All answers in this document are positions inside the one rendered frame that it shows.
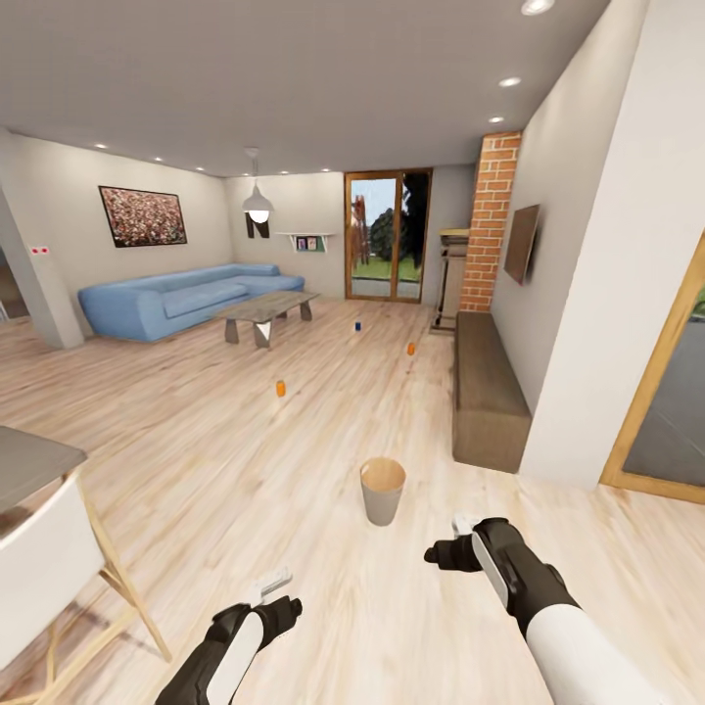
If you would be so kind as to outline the trash can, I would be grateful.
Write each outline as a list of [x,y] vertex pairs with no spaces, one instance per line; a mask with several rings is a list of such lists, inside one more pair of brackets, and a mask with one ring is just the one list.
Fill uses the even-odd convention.
[[359,474],[367,518],[378,527],[393,523],[406,481],[403,466],[388,457],[373,457]]

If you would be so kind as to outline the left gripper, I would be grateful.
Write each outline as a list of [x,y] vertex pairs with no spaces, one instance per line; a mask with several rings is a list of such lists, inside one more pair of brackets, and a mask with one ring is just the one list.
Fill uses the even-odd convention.
[[296,626],[298,617],[303,614],[303,605],[299,598],[290,600],[290,596],[285,595],[270,604],[257,607],[256,610],[260,610],[268,622],[267,639],[262,647],[266,648],[275,638]]

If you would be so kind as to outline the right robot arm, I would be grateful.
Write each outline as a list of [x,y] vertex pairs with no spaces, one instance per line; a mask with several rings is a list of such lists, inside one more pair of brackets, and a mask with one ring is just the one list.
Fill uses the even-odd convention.
[[[480,527],[476,529],[476,527]],[[424,555],[440,571],[486,572],[517,619],[553,705],[675,705],[603,633],[506,518],[454,515],[454,540]]]

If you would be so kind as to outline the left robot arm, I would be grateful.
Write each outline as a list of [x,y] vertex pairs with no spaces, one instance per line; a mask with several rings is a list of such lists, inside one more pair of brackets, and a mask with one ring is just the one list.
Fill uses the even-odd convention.
[[204,642],[163,687],[155,705],[232,705],[257,652],[293,629],[303,614],[299,598],[285,595],[270,604],[265,598],[292,580],[291,568],[284,566],[250,581],[246,604],[212,618]]

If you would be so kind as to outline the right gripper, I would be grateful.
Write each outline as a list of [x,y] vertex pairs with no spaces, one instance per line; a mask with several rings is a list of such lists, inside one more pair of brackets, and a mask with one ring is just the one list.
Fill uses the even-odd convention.
[[477,573],[465,557],[463,545],[467,536],[458,540],[439,540],[430,547],[424,555],[426,563],[439,565],[440,571],[462,571],[463,573]]

